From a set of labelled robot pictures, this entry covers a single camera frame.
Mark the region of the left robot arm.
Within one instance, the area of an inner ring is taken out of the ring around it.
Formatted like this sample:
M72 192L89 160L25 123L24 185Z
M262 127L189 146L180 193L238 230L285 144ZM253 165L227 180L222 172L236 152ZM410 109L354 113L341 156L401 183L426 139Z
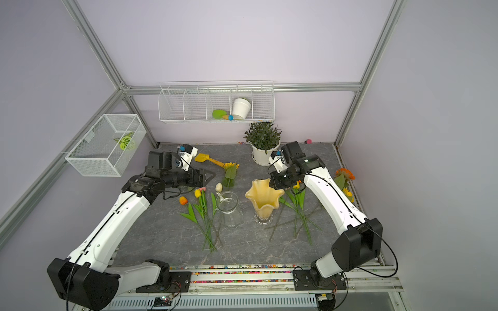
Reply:
M193 168L198 154L191 145L179 145L176 152L149 152L143 173L132 176L122 187L111 210L92 233L65 259L55 258L47 274L59 298L90 310L102 310L117 295L138 288L172 283L169 265L160 260L111 268L110 261L129 229L167 189L201 188L210 181L204 169Z

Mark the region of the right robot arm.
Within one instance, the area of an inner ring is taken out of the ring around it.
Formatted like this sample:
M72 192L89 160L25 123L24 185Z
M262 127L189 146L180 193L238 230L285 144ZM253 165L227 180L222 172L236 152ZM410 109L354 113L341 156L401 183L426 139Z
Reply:
M315 286L325 288L340 273L380 255L383 234L380 221L368 219L346 198L323 160L316 155L306 156L296 141L273 151L269 160L276 169L270 173L270 186L286 189L301 181L324 206L339 234L331 251L311 264L309 273Z

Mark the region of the yellow fluted vase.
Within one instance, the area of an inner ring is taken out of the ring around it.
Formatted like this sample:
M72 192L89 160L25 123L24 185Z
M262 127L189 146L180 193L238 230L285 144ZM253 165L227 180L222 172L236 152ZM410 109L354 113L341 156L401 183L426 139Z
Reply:
M260 225L267 225L272 221L272 213L280 207L280 198L285 194L283 189L274 189L270 186L270 179L253 180L251 188L245 197L251 202L255 210L255 221Z

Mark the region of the clear glass vase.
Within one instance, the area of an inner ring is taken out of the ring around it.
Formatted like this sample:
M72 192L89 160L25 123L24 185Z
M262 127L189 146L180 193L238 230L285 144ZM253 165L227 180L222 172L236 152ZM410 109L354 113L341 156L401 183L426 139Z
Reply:
M239 197L232 191L220 193L216 199L217 210L221 213L222 223L227 228L236 228L242 222Z

